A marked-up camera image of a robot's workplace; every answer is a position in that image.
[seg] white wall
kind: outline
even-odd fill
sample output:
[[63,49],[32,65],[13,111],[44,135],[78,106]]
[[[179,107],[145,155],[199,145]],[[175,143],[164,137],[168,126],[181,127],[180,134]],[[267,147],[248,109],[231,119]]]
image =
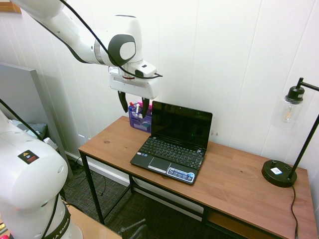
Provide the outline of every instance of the white wall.
[[[319,113],[319,93],[306,89],[310,104],[297,132],[270,119],[277,95],[299,77],[319,86],[319,0],[68,2],[93,29],[106,29],[106,16],[138,17],[145,59],[164,75],[157,100],[213,112],[211,141],[294,162]],[[79,155],[78,134],[91,138],[125,115],[107,67],[77,62],[24,11],[0,13],[0,61],[37,70],[71,154]],[[300,166],[319,222],[318,143],[317,132]]]

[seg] baseboard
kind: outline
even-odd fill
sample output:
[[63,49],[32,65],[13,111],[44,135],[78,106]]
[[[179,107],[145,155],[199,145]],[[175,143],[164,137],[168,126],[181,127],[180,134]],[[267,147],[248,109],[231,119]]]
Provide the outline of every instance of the baseboard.
[[[69,152],[65,152],[66,156],[68,159],[73,160],[73,161],[77,161],[80,165],[83,166],[83,162],[82,159],[75,156],[74,154],[71,154]],[[103,175],[106,178],[109,178],[119,184],[124,185],[125,187],[127,187],[130,184],[130,180],[129,180],[129,176],[127,174],[124,174],[123,172],[120,172],[119,170],[116,170],[114,168],[108,167],[107,165],[103,165],[103,168],[98,166],[95,163],[92,163],[91,161],[93,161],[93,159],[88,157],[88,164],[89,164],[89,168],[98,173]]]
[[[79,158],[79,157],[77,157],[77,156],[75,156],[75,155],[73,155],[71,153],[68,153],[68,152],[66,152],[66,155],[67,155],[67,158],[69,160],[77,161],[80,165],[83,165],[83,162],[82,162],[81,158]],[[125,174],[125,173],[123,173],[123,172],[121,172],[119,170],[116,170],[116,169],[114,169],[112,167],[109,167],[109,166],[107,166],[105,164],[102,164],[102,163],[100,163],[101,166],[102,166],[102,167],[100,167],[99,165],[96,164],[96,163],[99,163],[96,160],[93,160],[93,159],[91,159],[89,157],[87,157],[87,159],[88,159],[89,168],[91,170],[93,170],[94,172],[97,172],[97,173],[103,175],[106,178],[109,178],[109,179],[111,179],[111,180],[113,180],[113,181],[115,181],[115,182],[117,182],[119,184],[122,184],[125,187],[127,187],[129,185],[130,180],[129,180],[129,176],[127,174]],[[146,182],[143,182],[141,180],[135,179],[135,182],[138,185],[140,185],[141,187],[143,187],[143,188],[146,188],[146,189],[148,189],[148,190],[150,190],[150,191],[152,191],[154,193],[157,193],[157,194],[159,194],[159,195],[161,195],[163,197],[166,197],[166,198],[168,198],[168,199],[170,199],[172,201],[180,203],[180,204],[182,204],[182,205],[184,205],[184,206],[186,206],[188,208],[191,208],[191,209],[193,209],[193,210],[195,210],[197,212],[203,213],[203,208],[201,206],[199,206],[199,205],[196,205],[196,204],[194,204],[194,203],[192,203],[192,202],[190,202],[188,200],[180,198],[180,197],[178,197],[178,196],[176,196],[174,194],[166,192],[166,191],[164,191],[164,190],[162,190],[160,188],[152,186],[152,185],[150,185],[150,184],[148,184]],[[165,202],[165,201],[163,201],[163,200],[161,200],[161,199],[159,199],[157,197],[154,197],[154,196],[152,196],[152,195],[150,195],[150,194],[148,194],[146,192],[143,192],[143,191],[141,191],[139,189],[135,189],[135,191],[137,191],[137,192],[139,192],[139,193],[141,193],[141,194],[143,194],[143,195],[145,195],[145,196],[147,196],[147,197],[149,197],[149,198],[151,198],[151,199],[153,199],[153,200],[155,200],[155,201],[157,201],[159,203],[162,203],[162,204],[164,204],[164,205],[166,205],[166,206],[168,206],[170,208],[173,208],[173,209],[175,209],[175,210],[177,210],[177,211],[179,211],[179,212],[181,212],[181,213],[183,213],[185,215],[188,215],[188,216],[190,216],[190,217],[192,217],[192,218],[194,218],[196,220],[201,221],[201,218],[199,216],[196,216],[196,215],[194,215],[192,213],[189,213],[189,212],[187,212],[187,211],[185,211],[185,210],[183,210],[183,209],[181,209],[179,207],[176,207],[173,204]]]

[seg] table lamp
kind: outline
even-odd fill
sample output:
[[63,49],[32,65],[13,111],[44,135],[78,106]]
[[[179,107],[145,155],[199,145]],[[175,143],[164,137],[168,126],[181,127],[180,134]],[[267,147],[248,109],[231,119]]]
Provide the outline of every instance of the table lamp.
[[[303,82],[303,78],[299,78],[297,86],[293,86],[289,89],[288,94],[277,104],[277,107],[274,112],[273,117],[273,125],[276,127],[280,127],[286,130],[292,130],[296,127],[296,120],[298,118],[298,114],[302,107],[303,96],[304,96],[304,88],[301,86],[308,87],[315,91],[319,91],[319,87],[310,85],[308,83]],[[312,127],[304,145],[301,149],[298,158],[295,161],[293,167],[288,164],[276,161],[269,160],[264,163],[262,168],[262,174],[264,178],[282,188],[288,188],[293,186],[297,179],[296,168],[301,161],[301,158],[319,124],[319,115]]]

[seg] warning label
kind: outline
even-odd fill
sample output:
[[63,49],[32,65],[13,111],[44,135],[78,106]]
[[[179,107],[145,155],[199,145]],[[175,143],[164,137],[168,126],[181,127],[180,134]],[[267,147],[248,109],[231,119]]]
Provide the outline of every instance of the warning label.
[[20,159],[22,159],[27,164],[32,163],[33,161],[37,160],[39,157],[32,153],[30,150],[23,152],[22,154],[18,155]]

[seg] laptop screen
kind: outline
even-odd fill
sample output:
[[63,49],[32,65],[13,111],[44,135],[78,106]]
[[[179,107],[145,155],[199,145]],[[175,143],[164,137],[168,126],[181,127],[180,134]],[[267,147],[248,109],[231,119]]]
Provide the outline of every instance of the laptop screen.
[[212,113],[152,102],[152,136],[207,148]]

